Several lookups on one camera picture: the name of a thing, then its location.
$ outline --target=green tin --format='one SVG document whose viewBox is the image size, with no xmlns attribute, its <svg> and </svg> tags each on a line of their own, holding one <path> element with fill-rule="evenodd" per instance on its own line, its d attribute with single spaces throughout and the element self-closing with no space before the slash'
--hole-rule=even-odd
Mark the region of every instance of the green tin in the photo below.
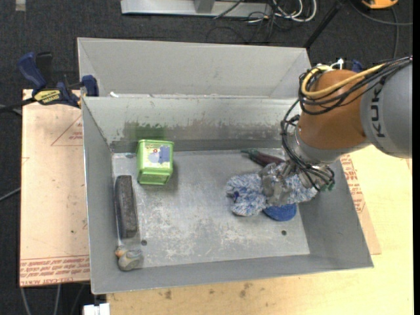
<svg viewBox="0 0 420 315">
<path fill-rule="evenodd" d="M 173 142 L 142 139 L 137 144 L 137 181 L 166 184 L 173 172 Z"/>
</svg>

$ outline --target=tool handle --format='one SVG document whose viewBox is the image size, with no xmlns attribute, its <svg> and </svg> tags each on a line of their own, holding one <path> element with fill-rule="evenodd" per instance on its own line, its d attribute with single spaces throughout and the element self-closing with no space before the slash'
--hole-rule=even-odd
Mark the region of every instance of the tool handle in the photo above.
<svg viewBox="0 0 420 315">
<path fill-rule="evenodd" d="M 37 89 L 42 89 L 47 84 L 37 68 L 33 52 L 29 52 L 20 58 L 18 61 L 18 69 L 28 81 L 35 84 Z"/>
<path fill-rule="evenodd" d="M 285 161 L 284 159 L 280 157 L 261 153 L 260 151 L 254 148 L 243 149 L 241 150 L 241 152 L 248 154 L 251 160 L 258 163 L 259 165 L 262 165 L 263 167 L 265 167 L 269 163 L 275 163 L 276 165 L 279 165 Z"/>
<path fill-rule="evenodd" d="M 63 82 L 58 82 L 54 89 L 34 89 L 32 97 L 42 105 L 62 104 L 78 108 L 79 97 L 67 90 Z"/>
<path fill-rule="evenodd" d="M 133 238 L 138 231 L 138 222 L 131 175 L 120 175 L 115 180 L 114 204 L 119 237 Z"/>
</svg>

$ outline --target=blue cloth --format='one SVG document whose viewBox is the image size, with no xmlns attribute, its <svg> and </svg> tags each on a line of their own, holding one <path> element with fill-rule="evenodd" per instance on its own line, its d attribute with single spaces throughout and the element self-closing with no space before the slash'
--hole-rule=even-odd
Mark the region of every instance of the blue cloth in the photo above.
<svg viewBox="0 0 420 315">
<path fill-rule="evenodd" d="M 286 178 L 285 185 L 290 189 L 285 204 L 292 205 L 309 201 L 317 193 L 315 188 L 305 188 L 298 175 Z M 226 184 L 226 194 L 233 199 L 232 212 L 239 216 L 257 215 L 261 211 L 275 206 L 268 204 L 267 197 L 263 193 L 261 178 L 257 173 L 232 177 Z"/>
</svg>

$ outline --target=white cable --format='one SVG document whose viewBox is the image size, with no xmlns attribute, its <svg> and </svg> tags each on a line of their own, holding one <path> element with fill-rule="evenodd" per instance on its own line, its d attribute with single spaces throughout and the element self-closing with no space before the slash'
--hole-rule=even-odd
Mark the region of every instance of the white cable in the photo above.
<svg viewBox="0 0 420 315">
<path fill-rule="evenodd" d="M 299 12 L 296 13 L 292 13 L 292 14 L 286 14 L 279 6 L 277 6 L 277 0 L 272 0 L 273 4 L 275 6 L 277 6 L 277 9 L 281 12 L 281 14 L 279 13 L 275 13 L 276 16 L 280 17 L 280 18 L 288 18 L 290 20 L 296 21 L 296 22 L 308 22 L 311 21 L 315 15 L 316 15 L 316 9 L 317 9 L 317 4 L 316 4 L 316 0 L 311 0 L 312 1 L 312 5 L 313 5 L 313 10 L 312 10 L 312 14 L 307 17 L 307 18 L 299 18 L 298 16 L 301 15 L 302 11 L 303 11 L 303 2 L 302 0 L 298 0 L 299 1 L 299 5 L 300 5 L 300 10 Z"/>
<path fill-rule="evenodd" d="M 15 194 L 16 194 L 16 193 L 18 193 L 19 191 L 20 191 L 20 188 L 17 188 L 17 189 L 15 189 L 15 190 L 13 190 L 13 191 L 11 191 L 11 192 L 9 192 L 9 193 L 5 194 L 4 196 L 1 196 L 1 197 L 0 197 L 0 201 L 3 201 L 3 200 L 5 200 L 5 199 L 7 199 L 7 198 L 11 197 L 12 195 L 15 195 Z"/>
<path fill-rule="evenodd" d="M 277 0 L 271 0 L 271 1 L 273 2 L 274 6 L 277 6 Z M 280 8 L 280 6 L 277 6 L 277 9 L 281 12 L 281 14 L 276 13 L 276 16 L 283 17 L 283 18 L 291 18 L 291 19 L 299 16 L 303 11 L 303 2 L 302 0 L 298 0 L 298 2 L 299 2 L 299 12 L 293 12 L 291 14 L 287 14 L 284 12 L 282 8 Z"/>
<path fill-rule="evenodd" d="M 58 285 L 57 294 L 56 294 L 56 297 L 55 297 L 55 305 L 54 305 L 53 315 L 57 315 L 57 312 L 58 312 L 58 303 L 60 302 L 60 292 L 61 292 L 61 285 Z"/>
<path fill-rule="evenodd" d="M 5 108 L 5 107 L 6 107 L 5 105 L 0 104 L 0 108 Z M 22 115 L 22 110 L 18 110 L 17 108 L 14 108 L 12 111 L 17 113 L 20 116 Z"/>
<path fill-rule="evenodd" d="M 312 14 L 308 18 L 304 18 L 304 19 L 294 18 L 293 19 L 294 21 L 308 22 L 308 21 L 311 21 L 315 17 L 316 9 L 317 9 L 316 0 L 311 0 L 311 1 L 312 1 L 312 5 L 313 5 Z"/>
<path fill-rule="evenodd" d="M 85 288 L 85 286 L 86 286 L 85 284 L 82 284 L 81 287 L 80 287 L 80 289 L 79 289 L 79 291 L 77 292 L 76 298 L 74 299 L 74 303 L 73 303 L 72 309 L 70 310 L 69 315 L 73 315 L 74 314 L 74 310 L 78 306 L 77 302 L 79 301 L 81 292 L 83 291 L 83 289 Z"/>
<path fill-rule="evenodd" d="M 26 314 L 27 314 L 27 315 L 32 315 L 32 314 L 31 314 L 31 310 L 30 310 L 29 305 L 28 305 L 28 300 L 27 300 L 27 298 L 26 298 L 25 291 L 24 291 L 24 289 L 23 289 L 23 288 L 20 288 L 20 294 L 22 294 L 22 300 L 23 300 L 23 302 L 24 302 L 24 306 L 25 306 Z"/>
<path fill-rule="evenodd" d="M 260 18 L 255 18 L 253 20 L 248 20 L 247 21 L 248 24 L 253 24 L 255 22 L 260 22 L 260 21 L 263 21 L 265 18 L 268 18 L 268 15 L 265 14 L 264 12 L 254 12 L 252 14 L 261 14 L 262 16 Z"/>
<path fill-rule="evenodd" d="M 338 61 L 336 61 L 336 63 L 332 63 L 332 65 L 330 65 L 330 68 L 334 68 L 335 66 L 340 66 L 340 70 L 342 70 L 343 64 L 344 64 L 344 60 L 340 58 Z"/>
</svg>

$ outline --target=gray metal bin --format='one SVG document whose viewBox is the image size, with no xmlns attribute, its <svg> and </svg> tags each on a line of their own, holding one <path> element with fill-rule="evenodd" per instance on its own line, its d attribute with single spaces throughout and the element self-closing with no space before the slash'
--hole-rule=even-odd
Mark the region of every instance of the gray metal bin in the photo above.
<svg viewBox="0 0 420 315">
<path fill-rule="evenodd" d="M 340 163 L 337 184 L 294 219 L 238 217 L 224 186 L 259 166 L 241 148 L 276 153 L 280 121 L 310 67 L 300 48 L 78 39 L 93 293 L 210 284 L 371 267 Z M 133 181 L 144 263 L 122 272 L 113 205 L 118 175 L 135 179 L 142 138 L 174 142 L 165 186 Z"/>
</svg>

